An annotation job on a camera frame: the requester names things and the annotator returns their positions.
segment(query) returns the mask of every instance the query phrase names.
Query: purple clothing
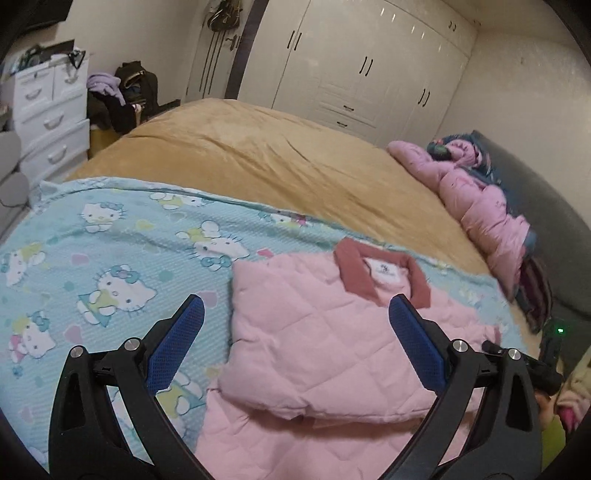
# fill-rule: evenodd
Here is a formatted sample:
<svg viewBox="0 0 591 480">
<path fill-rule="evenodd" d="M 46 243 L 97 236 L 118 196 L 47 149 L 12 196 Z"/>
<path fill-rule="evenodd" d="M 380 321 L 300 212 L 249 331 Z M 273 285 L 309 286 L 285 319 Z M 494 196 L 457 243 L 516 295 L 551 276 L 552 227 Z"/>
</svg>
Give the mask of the purple clothing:
<svg viewBox="0 0 591 480">
<path fill-rule="evenodd" d="M 125 105 L 125 99 L 121 90 L 119 90 L 119 84 L 121 79 L 112 76 L 109 73 L 94 73 L 88 77 L 86 87 L 91 92 L 97 92 L 101 95 L 109 95 L 116 97 L 119 100 L 121 106 Z"/>
</svg>

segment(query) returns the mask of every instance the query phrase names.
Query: white wall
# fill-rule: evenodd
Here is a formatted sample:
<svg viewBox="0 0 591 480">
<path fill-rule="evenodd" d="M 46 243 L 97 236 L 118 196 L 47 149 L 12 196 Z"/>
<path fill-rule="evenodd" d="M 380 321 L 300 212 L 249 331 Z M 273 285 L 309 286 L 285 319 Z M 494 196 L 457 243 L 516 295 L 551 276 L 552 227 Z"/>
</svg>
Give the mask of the white wall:
<svg viewBox="0 0 591 480">
<path fill-rule="evenodd" d="M 591 225 L 591 67 L 580 50 L 480 32 L 438 136 L 477 129 Z"/>
<path fill-rule="evenodd" d="M 163 104 L 184 95 L 206 3 L 74 0 L 66 22 L 19 39 L 11 51 L 74 38 L 92 53 L 91 73 L 114 73 L 124 61 L 141 60 L 158 76 L 158 101 Z"/>
</svg>

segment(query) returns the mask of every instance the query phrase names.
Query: pink puffer jacket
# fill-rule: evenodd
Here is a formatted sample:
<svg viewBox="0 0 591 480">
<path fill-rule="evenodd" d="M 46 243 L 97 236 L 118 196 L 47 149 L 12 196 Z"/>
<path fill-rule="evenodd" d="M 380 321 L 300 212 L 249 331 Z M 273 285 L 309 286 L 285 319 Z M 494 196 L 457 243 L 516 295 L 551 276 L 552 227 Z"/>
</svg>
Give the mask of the pink puffer jacket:
<svg viewBox="0 0 591 480">
<path fill-rule="evenodd" d="M 513 300 L 530 224 L 521 215 L 515 218 L 507 213 L 503 191 L 479 182 L 454 162 L 434 161 L 417 145 L 396 141 L 387 150 L 413 177 L 439 195 L 486 257 L 507 298 Z"/>
<path fill-rule="evenodd" d="M 228 364 L 207 395 L 196 455 L 223 480 L 375 479 L 432 405 L 388 319 L 404 293 L 474 349 L 500 341 L 474 309 L 432 288 L 413 257 L 351 239 L 335 254 L 232 266 Z M 475 393 L 468 411 L 479 404 Z M 457 456 L 466 431 L 448 452 Z"/>
</svg>

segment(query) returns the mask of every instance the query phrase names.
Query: pink collar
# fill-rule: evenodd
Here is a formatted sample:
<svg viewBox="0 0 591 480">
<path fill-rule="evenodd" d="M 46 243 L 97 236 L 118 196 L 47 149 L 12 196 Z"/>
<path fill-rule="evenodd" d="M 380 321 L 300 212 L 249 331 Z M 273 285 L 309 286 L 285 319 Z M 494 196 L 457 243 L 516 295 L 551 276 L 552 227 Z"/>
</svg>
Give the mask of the pink collar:
<svg viewBox="0 0 591 480">
<path fill-rule="evenodd" d="M 340 277 L 346 291 L 381 305 L 374 281 L 365 267 L 364 258 L 374 258 L 408 269 L 411 286 L 410 303 L 416 309 L 426 309 L 431 306 L 431 288 L 413 257 L 402 252 L 380 250 L 348 237 L 343 238 L 335 249 L 335 261 L 339 266 Z"/>
</svg>

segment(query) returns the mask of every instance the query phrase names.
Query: bed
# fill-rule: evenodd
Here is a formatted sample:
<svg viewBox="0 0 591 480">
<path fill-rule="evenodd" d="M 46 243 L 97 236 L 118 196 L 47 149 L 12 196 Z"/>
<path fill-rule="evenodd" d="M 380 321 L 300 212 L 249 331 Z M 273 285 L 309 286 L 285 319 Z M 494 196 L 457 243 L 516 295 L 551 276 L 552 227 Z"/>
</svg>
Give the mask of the bed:
<svg viewBox="0 0 591 480">
<path fill-rule="evenodd" d="M 327 251 L 344 236 L 408 250 L 432 283 L 500 325 L 504 346 L 537 354 L 538 339 L 439 199 L 385 151 L 354 137 L 208 99 L 142 125 L 70 180 L 41 186 L 33 212 L 0 251 L 0 340 L 8 344 L 0 408 L 42 465 L 69 348 L 112 349 L 141 337 L 199 293 L 205 327 L 158 398 L 193 449 L 208 381 L 228 352 L 228 284 L 239 258 Z M 142 456 L 118 393 L 110 394 Z"/>
</svg>

